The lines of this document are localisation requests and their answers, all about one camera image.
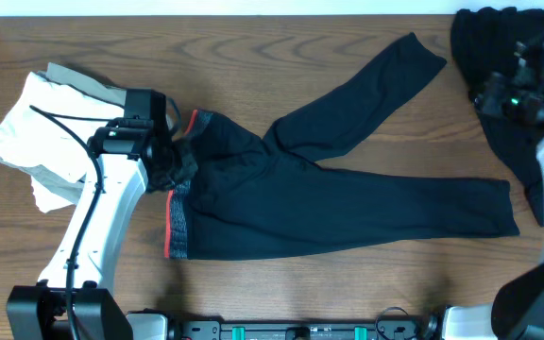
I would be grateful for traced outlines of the black leggings with red waistband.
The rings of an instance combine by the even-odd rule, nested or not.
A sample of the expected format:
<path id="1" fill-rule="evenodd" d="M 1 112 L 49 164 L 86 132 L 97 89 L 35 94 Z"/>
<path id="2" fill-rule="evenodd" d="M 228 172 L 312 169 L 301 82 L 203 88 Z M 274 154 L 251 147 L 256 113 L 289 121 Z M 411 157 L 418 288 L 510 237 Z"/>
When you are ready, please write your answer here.
<path id="1" fill-rule="evenodd" d="M 518 235 L 505 180 L 320 166 L 365 140 L 445 63 L 416 35 L 403 36 L 264 136 L 223 114 L 195 110 L 184 142 L 197 169 L 168 195 L 165 256 L 261 260 L 400 240 Z"/>

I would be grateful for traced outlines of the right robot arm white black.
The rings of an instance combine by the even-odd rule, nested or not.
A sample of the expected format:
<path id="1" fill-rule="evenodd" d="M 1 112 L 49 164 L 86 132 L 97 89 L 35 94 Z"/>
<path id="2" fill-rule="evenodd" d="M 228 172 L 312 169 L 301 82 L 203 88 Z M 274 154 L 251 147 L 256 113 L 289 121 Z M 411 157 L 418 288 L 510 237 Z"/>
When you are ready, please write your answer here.
<path id="1" fill-rule="evenodd" d="M 544 43 L 518 43 L 517 72 L 493 73 L 475 97 L 485 116 L 529 126 L 541 133 L 535 157 L 544 198 Z M 449 307 L 438 319 L 441 339 L 544 339 L 544 243 L 539 264 L 506 283 L 493 302 Z"/>

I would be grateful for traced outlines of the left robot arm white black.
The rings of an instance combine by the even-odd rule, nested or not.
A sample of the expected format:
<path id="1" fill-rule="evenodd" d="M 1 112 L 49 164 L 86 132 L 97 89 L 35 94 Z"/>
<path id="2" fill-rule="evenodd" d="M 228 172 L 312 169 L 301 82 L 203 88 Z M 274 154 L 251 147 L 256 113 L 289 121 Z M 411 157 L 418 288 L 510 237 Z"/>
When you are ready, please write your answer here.
<path id="1" fill-rule="evenodd" d="M 163 312 L 125 314 L 114 275 L 134 209 L 147 192 L 174 185 L 180 161 L 172 142 L 180 117 L 173 99 L 130 89 L 122 116 L 79 145 L 88 156 L 80 199 L 57 252 L 32 286 L 16 285 L 7 316 L 16 339 L 170 339 Z"/>

